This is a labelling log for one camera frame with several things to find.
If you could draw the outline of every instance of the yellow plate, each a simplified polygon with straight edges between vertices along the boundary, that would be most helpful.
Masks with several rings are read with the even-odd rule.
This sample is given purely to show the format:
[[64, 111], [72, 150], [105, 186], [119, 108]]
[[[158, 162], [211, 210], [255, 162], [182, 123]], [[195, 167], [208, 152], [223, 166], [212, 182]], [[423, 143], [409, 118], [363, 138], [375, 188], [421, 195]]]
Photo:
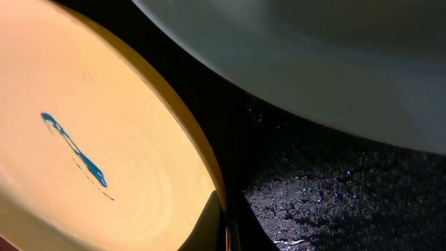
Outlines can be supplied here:
[[13, 245], [177, 250], [213, 190], [226, 209], [198, 123], [122, 40], [52, 2], [0, 0], [0, 55], [0, 235]]

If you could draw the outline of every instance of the textured black surface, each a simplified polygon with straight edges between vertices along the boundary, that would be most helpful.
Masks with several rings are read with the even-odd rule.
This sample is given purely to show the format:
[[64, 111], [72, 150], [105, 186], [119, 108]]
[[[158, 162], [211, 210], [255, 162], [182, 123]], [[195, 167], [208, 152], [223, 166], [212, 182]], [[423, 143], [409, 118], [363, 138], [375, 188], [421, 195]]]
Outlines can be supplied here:
[[446, 250], [444, 156], [252, 111], [269, 159], [244, 193], [278, 247]]

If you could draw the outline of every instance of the orange surface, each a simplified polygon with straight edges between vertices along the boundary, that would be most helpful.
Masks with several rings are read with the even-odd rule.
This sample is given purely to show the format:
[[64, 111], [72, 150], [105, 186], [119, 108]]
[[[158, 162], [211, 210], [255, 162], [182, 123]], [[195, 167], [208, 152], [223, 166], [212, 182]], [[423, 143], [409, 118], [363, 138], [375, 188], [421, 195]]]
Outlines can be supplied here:
[[0, 234], [24, 250], [176, 250], [221, 181], [215, 157], [158, 73], [88, 25], [46, 1], [0, 0]]

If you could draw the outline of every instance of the glossy surface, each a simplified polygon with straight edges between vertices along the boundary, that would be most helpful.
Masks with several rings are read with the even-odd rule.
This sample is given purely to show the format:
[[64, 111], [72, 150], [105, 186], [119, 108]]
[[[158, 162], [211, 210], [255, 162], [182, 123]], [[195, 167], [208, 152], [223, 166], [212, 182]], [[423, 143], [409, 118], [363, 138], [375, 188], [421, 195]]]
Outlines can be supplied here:
[[224, 198], [215, 157], [154, 69], [78, 18], [0, 0], [0, 235], [23, 250], [176, 250], [216, 186]]
[[446, 153], [440, 1], [133, 2], [200, 62], [282, 109]]

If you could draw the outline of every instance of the blue paint streak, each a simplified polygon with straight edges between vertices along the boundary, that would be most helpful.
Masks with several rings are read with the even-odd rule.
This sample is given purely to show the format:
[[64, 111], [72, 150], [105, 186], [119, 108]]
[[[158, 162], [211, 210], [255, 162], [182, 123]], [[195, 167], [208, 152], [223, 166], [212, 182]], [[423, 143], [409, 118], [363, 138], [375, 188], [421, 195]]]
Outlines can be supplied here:
[[99, 183], [103, 187], [107, 187], [107, 183], [104, 179], [104, 174], [99, 170], [96, 165], [94, 165], [76, 146], [76, 144], [71, 140], [70, 136], [66, 134], [65, 130], [56, 122], [56, 120], [49, 115], [48, 113], [41, 113], [40, 116], [42, 117], [43, 121], [45, 122], [51, 122], [53, 124], [53, 127], [58, 130], [58, 132], [62, 135], [62, 137], [67, 141], [67, 143], [70, 145], [71, 149], [76, 153], [77, 157], [79, 157], [82, 162], [86, 165], [87, 169], [91, 172], [91, 174], [99, 181]]

